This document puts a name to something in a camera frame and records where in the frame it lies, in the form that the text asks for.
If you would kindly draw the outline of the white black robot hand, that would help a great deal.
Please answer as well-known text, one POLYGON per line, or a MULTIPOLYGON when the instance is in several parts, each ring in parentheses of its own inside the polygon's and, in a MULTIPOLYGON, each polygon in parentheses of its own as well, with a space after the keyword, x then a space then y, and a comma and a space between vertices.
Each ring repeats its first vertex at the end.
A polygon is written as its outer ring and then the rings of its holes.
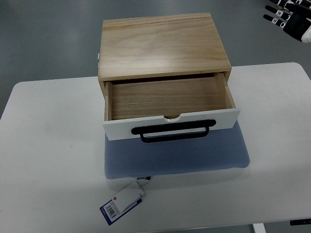
POLYGON ((292 38, 309 43, 311 41, 311 2, 309 0, 274 0, 275 7, 266 5, 265 9, 276 17, 264 15, 263 18, 279 26, 292 38))

